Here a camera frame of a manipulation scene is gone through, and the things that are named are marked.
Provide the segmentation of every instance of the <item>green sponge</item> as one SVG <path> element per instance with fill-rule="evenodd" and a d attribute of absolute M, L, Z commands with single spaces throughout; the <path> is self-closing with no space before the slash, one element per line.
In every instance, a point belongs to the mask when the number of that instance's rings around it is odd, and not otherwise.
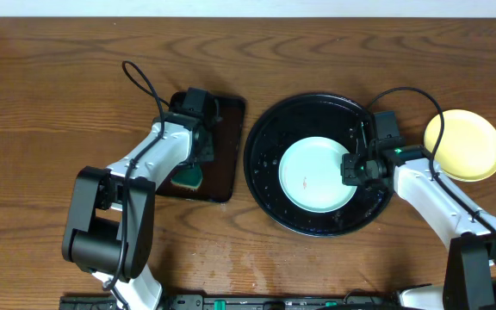
<path fill-rule="evenodd" d="M 195 164 L 192 168 L 180 170 L 171 178 L 171 183 L 185 189 L 196 190 L 202 184 L 202 169 Z"/>

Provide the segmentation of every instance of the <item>white wall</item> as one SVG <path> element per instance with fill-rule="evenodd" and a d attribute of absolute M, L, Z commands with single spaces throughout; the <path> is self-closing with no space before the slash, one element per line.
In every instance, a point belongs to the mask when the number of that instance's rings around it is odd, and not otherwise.
<path fill-rule="evenodd" d="M 496 17 L 496 0 L 0 0 L 0 16 Z"/>

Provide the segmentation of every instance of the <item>wooden table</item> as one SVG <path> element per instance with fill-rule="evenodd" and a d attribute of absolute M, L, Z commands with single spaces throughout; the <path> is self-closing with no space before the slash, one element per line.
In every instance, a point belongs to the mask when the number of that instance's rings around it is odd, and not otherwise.
<path fill-rule="evenodd" d="M 266 109 L 306 91 L 366 104 L 411 85 L 496 127 L 496 20 L 0 18 L 0 309 L 101 293 L 60 244 L 76 174 L 132 150 L 157 113 L 123 59 L 164 98 L 189 86 L 244 96 L 243 146 Z M 410 143 L 435 114 L 414 94 L 380 109 L 396 111 Z M 461 186 L 496 215 L 496 174 Z M 359 232 L 309 238 L 260 209 L 241 164 L 227 204 L 157 197 L 154 221 L 149 264 L 172 293 L 344 295 L 443 282 L 447 251 L 401 199 Z"/>

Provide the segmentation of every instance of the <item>white plate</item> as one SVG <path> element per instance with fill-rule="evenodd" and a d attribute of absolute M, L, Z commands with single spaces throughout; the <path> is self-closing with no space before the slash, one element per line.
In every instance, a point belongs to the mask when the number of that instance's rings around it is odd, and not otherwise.
<path fill-rule="evenodd" d="M 296 206 L 325 213 L 341 208 L 357 186 L 342 184 L 342 155 L 348 150 L 338 142 L 311 137 L 294 143 L 279 164 L 282 191 Z"/>

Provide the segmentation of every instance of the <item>black plate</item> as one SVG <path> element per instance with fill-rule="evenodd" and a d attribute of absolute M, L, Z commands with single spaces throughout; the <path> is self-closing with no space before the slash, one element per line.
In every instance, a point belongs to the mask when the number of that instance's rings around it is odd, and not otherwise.
<path fill-rule="evenodd" d="M 278 168 L 286 150 L 309 137 L 335 140 L 351 153 L 366 152 L 364 137 L 374 138 L 366 129 L 370 121 L 365 108 L 341 96 L 307 94 L 279 102 L 256 122 L 246 141 L 245 177 L 256 202 L 280 224 L 306 235 L 338 236 L 369 224 L 388 204 L 393 193 L 387 188 L 359 187 L 340 209 L 313 213 L 284 195 Z"/>

